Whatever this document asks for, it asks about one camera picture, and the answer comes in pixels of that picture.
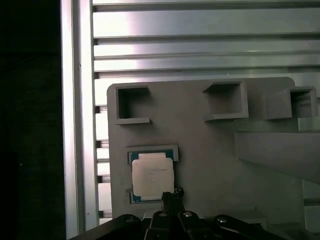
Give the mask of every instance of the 3d-printed holder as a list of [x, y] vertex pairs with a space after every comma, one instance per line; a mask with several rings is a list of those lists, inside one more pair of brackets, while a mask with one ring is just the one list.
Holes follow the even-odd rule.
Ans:
[[150, 91], [147, 85], [118, 87], [116, 89], [117, 125], [149, 124], [148, 117], [142, 116], [140, 104], [148, 103]]
[[205, 122], [249, 117], [247, 89], [243, 81], [216, 81], [203, 93], [207, 94], [210, 105]]
[[264, 119], [308, 118], [318, 115], [317, 93], [312, 86], [289, 87], [264, 96]]

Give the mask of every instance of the dark background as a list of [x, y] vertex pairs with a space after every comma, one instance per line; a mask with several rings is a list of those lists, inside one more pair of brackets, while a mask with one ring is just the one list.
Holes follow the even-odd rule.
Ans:
[[66, 239], [59, 4], [0, 1], [2, 220], [19, 240]]

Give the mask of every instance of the square slot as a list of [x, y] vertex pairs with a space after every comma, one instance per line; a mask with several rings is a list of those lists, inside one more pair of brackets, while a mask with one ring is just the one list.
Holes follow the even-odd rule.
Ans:
[[148, 86], [121, 87], [117, 93], [117, 123], [148, 124], [150, 119], [145, 115], [152, 103]]
[[307, 118], [316, 116], [314, 101], [313, 101], [313, 90], [290, 90], [290, 103], [293, 118]]
[[247, 118], [247, 90], [243, 82], [214, 82], [203, 91], [208, 96], [210, 114], [205, 121]]

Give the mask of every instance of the bolt head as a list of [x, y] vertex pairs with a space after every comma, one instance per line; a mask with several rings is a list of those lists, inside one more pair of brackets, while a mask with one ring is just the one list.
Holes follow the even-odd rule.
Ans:
[[224, 217], [219, 217], [217, 220], [219, 223], [222, 223], [222, 224], [227, 222], [227, 219], [225, 219]]
[[135, 219], [133, 219], [132, 217], [128, 218], [127, 220], [125, 220], [127, 223], [133, 223], [135, 221]]
[[183, 216], [185, 216], [185, 217], [191, 217], [192, 216], [192, 213], [191, 212], [189, 212], [189, 211], [186, 211], [184, 214], [183, 214]]

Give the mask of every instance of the gray panel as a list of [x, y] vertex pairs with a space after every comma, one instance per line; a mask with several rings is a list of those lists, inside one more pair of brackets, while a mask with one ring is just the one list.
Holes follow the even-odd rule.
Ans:
[[262, 107], [261, 95], [291, 87], [293, 81], [289, 78], [248, 79], [251, 119], [205, 123], [203, 114], [209, 111], [209, 106], [202, 91], [212, 81], [149, 82], [154, 106], [150, 106], [146, 114], [152, 123], [125, 127], [116, 125], [115, 88], [146, 83], [116, 84], [108, 89], [113, 217], [124, 213], [142, 217], [145, 212], [161, 207], [159, 203], [131, 204], [132, 170], [125, 149], [177, 144], [180, 158], [175, 166], [175, 182], [185, 190], [187, 209], [208, 217], [238, 206], [254, 205], [272, 224], [303, 223], [302, 181], [238, 160], [234, 151], [236, 130], [298, 130], [298, 121], [293, 118], [281, 122], [255, 120], [260, 115], [257, 110]]
[[95, 12], [93, 36], [314, 33], [318, 18], [316, 8]]
[[270, 167], [320, 184], [320, 132], [237, 132], [236, 155], [241, 160]]
[[94, 70], [138, 71], [156, 69], [295, 67], [320, 64], [319, 54], [301, 55], [223, 55], [163, 58], [97, 59]]

